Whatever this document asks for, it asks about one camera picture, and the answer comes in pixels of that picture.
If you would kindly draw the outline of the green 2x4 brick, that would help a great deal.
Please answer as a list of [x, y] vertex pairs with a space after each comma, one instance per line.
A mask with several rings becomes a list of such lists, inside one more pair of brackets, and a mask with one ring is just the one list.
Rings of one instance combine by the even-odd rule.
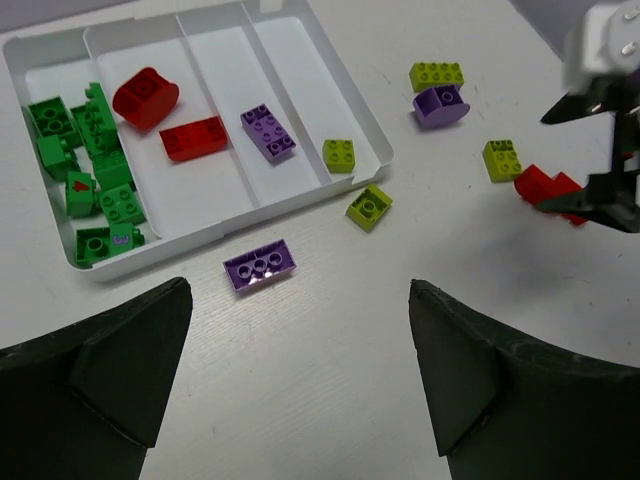
[[119, 148], [116, 122], [98, 82], [85, 89], [86, 102], [72, 107], [70, 113], [89, 157], [94, 159]]

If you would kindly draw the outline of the green 2x2 brick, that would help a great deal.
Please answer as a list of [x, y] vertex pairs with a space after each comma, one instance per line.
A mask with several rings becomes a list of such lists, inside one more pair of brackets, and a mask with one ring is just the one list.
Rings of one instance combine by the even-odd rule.
[[131, 223], [116, 224], [110, 227], [111, 245], [116, 250], [130, 250], [145, 244], [140, 229]]
[[54, 180], [64, 182], [69, 172], [80, 170], [74, 149], [58, 135], [40, 137], [36, 145], [43, 168]]
[[146, 220], [129, 184], [102, 191], [99, 204], [110, 226], [124, 223], [138, 225]]
[[82, 145], [76, 124], [60, 96], [29, 104], [27, 109], [39, 137], [57, 135], [71, 148]]

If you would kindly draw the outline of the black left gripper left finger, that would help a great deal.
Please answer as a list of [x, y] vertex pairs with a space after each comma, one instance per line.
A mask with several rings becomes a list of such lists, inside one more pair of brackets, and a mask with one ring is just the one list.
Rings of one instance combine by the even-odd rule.
[[1, 351], [4, 479], [136, 479], [193, 311], [183, 277]]

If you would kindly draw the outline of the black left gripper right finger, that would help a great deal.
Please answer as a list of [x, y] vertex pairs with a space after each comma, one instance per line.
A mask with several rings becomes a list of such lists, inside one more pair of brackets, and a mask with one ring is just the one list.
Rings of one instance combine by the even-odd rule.
[[639, 371], [539, 340], [415, 280], [409, 320], [455, 479], [635, 479]]

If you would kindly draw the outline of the purple curved brick with print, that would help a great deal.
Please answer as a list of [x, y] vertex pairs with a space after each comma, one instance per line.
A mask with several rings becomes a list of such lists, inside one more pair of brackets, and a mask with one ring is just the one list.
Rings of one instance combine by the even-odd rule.
[[296, 142], [265, 104], [240, 115], [245, 133], [270, 164], [286, 159]]

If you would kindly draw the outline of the lime 2x2 brick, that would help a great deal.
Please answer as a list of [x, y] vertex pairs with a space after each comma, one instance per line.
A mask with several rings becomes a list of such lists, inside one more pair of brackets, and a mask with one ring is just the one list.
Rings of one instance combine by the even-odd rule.
[[489, 140], [482, 156], [492, 183], [511, 182], [523, 172], [514, 143], [509, 139]]

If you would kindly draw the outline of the lime 2x4 brick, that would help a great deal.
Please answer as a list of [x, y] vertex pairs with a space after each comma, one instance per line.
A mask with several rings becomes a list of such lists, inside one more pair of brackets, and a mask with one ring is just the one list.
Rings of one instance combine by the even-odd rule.
[[409, 71], [409, 80], [414, 93], [444, 85], [460, 89], [465, 83], [460, 65], [446, 62], [414, 63]]

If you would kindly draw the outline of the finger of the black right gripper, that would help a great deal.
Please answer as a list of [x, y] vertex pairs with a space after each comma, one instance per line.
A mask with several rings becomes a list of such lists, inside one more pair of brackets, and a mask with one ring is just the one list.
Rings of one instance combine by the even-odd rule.
[[585, 188], [535, 205], [546, 213], [574, 215], [624, 233], [639, 232], [638, 172], [589, 176]]
[[601, 76], [585, 92], [567, 93], [541, 118], [545, 125], [557, 125], [602, 113], [628, 113], [639, 106], [639, 75]]

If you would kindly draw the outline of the red flower brick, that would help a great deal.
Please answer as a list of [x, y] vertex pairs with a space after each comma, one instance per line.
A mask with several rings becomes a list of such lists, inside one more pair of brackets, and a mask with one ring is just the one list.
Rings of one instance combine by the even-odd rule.
[[155, 128], [174, 109], [179, 87], [152, 67], [145, 67], [122, 84], [112, 99], [112, 107], [136, 129]]

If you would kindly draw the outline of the red 2x4 brick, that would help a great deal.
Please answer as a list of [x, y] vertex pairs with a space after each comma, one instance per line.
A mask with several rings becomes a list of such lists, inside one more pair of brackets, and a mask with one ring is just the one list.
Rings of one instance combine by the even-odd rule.
[[216, 153], [228, 145], [219, 116], [161, 130], [159, 135], [168, 158], [178, 163]]

